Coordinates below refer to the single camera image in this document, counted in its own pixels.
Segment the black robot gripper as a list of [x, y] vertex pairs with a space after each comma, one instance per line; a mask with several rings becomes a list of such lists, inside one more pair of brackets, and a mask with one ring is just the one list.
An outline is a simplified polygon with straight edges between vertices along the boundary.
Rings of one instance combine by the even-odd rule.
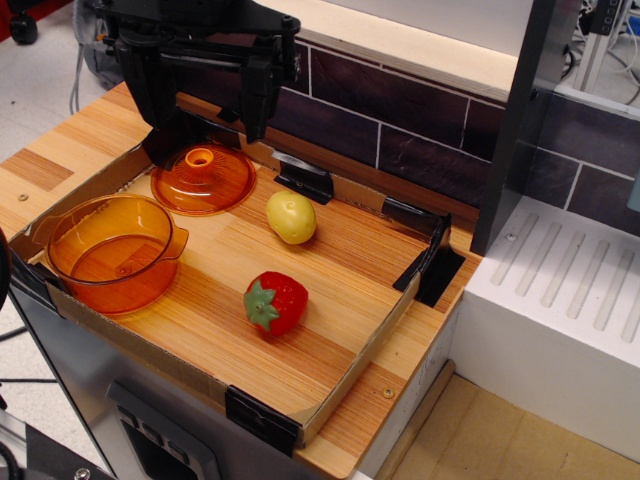
[[170, 64], [240, 70], [241, 119], [249, 143], [263, 139], [282, 81], [299, 76], [297, 18], [255, 1], [96, 1], [104, 42], [139, 113], [154, 129], [176, 110]]

